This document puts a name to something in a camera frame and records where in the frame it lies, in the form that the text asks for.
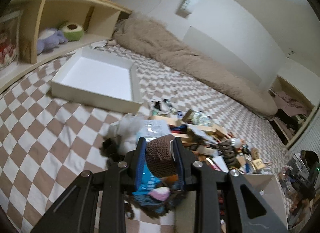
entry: small cardboard box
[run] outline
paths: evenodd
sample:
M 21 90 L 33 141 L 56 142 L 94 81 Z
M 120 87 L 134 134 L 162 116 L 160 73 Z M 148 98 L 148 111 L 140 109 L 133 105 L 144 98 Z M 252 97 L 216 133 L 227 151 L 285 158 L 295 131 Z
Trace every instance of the small cardboard box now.
M 57 72 L 52 95 L 121 113 L 136 113 L 142 105 L 139 79 L 132 61 L 84 47 Z
M 281 189 L 277 183 L 275 174 L 244 174 L 244 177 L 259 192 L 263 190 L 263 198 L 274 210 L 285 226 L 287 224 L 286 208 L 282 198 Z M 186 199 L 176 207 L 175 232 L 193 233 L 196 208 L 196 192 L 188 193 Z

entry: clothes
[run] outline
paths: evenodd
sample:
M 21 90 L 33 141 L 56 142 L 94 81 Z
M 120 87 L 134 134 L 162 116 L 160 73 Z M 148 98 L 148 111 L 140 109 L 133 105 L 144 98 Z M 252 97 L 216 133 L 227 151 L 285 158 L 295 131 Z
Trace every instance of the clothes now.
M 186 193 L 180 190 L 179 182 L 175 182 L 170 188 L 170 196 L 165 201 L 156 200 L 149 195 L 125 196 L 124 199 L 128 202 L 125 206 L 125 212 L 129 214 L 129 219 L 134 218 L 132 204 L 140 208 L 150 218 L 159 218 L 166 215 L 170 210 L 174 210 L 185 199 Z
M 276 93 L 273 100 L 275 101 L 278 109 L 282 109 L 290 117 L 300 114 L 308 114 L 303 104 L 288 96 L 284 91 Z

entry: beige and white checkered rug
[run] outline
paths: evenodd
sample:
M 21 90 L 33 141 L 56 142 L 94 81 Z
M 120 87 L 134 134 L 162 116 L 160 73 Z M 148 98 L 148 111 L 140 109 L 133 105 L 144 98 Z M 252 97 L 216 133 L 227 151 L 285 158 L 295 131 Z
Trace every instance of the beige and white checkered rug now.
M 248 145 L 260 149 L 264 161 L 275 163 L 275 172 L 286 163 L 286 150 L 268 121 L 233 99 L 119 45 L 100 50 L 137 65 L 144 100 L 142 114 L 149 115 L 151 99 L 170 98 L 178 110 L 204 111 Z M 50 80 L 68 58 L 38 67 L 0 95 L 0 205 L 23 233 L 30 232 L 82 170 L 105 169 L 106 158 L 99 148 L 109 124 L 122 117 L 51 97 Z M 127 232 L 173 232 L 174 213 L 151 220 L 139 210 L 135 212 L 134 220 L 126 220 Z

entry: open cabinet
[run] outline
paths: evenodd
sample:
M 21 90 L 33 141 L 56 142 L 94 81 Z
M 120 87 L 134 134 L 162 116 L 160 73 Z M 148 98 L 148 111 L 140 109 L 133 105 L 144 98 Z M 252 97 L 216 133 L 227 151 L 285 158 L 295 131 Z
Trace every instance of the open cabinet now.
M 301 115 L 286 116 L 286 113 L 279 109 L 276 116 L 270 121 L 270 124 L 272 125 L 273 129 L 275 130 L 283 144 L 286 146 L 286 148 L 289 149 L 308 127 L 310 121 L 316 113 L 317 107 L 315 107 L 311 103 L 311 101 L 290 82 L 288 82 L 283 77 L 277 76 L 270 89 L 270 94 L 272 96 L 275 96 L 275 94 L 279 94 L 281 92 L 285 92 L 285 94 L 288 95 L 293 102 L 300 103 L 307 112 L 304 119 L 302 119 L 300 118 Z M 295 129 L 293 129 L 294 133 L 289 134 L 289 127 L 292 127 L 290 125 L 291 122 L 293 124 L 294 122 L 296 122 L 298 123 L 298 125 Z
M 110 39 L 119 16 L 127 18 L 132 12 L 110 0 L 12 0 L 10 5 L 23 10 L 19 35 L 20 62 L 0 76 L 0 93 L 28 72 L 58 56 Z M 83 37 L 37 55 L 39 33 L 48 27 L 57 28 L 66 21 L 83 26 Z

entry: green plush toy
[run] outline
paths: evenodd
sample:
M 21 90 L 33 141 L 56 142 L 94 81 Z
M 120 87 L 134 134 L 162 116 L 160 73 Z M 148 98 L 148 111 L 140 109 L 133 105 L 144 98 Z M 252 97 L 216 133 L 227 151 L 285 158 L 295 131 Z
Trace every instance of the green plush toy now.
M 74 22 L 66 22 L 59 29 L 69 41 L 80 40 L 84 34 L 83 27 Z

